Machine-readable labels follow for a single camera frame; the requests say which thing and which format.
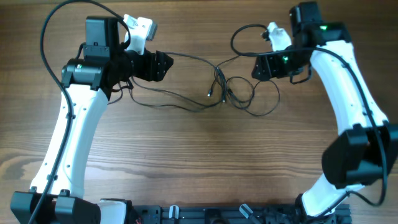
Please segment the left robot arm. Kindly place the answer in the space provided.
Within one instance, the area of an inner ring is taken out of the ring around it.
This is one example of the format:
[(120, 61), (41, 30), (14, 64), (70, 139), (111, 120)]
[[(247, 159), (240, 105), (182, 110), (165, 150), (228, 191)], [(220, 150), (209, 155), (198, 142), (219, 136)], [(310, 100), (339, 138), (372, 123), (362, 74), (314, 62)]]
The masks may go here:
[(86, 18), (86, 40), (62, 69), (62, 102), (40, 169), (28, 192), (14, 192), (11, 211), (21, 223), (139, 223), (128, 200), (86, 201), (84, 180), (96, 127), (111, 94), (131, 77), (159, 82), (173, 64), (145, 44), (157, 24), (144, 17)]

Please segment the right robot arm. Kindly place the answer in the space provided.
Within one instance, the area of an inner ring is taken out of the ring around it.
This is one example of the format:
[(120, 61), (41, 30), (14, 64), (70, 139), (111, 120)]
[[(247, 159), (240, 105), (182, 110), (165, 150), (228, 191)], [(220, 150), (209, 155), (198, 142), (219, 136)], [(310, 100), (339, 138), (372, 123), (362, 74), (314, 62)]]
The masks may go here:
[(252, 77), (264, 82), (292, 78), (308, 66), (321, 78), (338, 137), (322, 155), (322, 175), (299, 198), (303, 214), (319, 220), (365, 186), (387, 182), (397, 159), (397, 126), (372, 98), (345, 25), (323, 21), (315, 2), (301, 2), (289, 16), (291, 34), (275, 23), (268, 25), (263, 36), (272, 51), (257, 56)]

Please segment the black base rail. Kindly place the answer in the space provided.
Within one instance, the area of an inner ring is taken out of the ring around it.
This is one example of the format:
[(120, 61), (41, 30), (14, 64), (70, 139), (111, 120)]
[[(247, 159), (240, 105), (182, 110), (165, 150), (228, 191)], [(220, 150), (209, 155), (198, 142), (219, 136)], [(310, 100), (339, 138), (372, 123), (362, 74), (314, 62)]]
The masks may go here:
[(310, 218), (294, 204), (267, 205), (265, 207), (169, 207), (132, 206), (128, 223), (136, 224), (212, 224), (212, 223), (329, 223), (352, 224), (349, 205), (340, 205), (331, 215)]

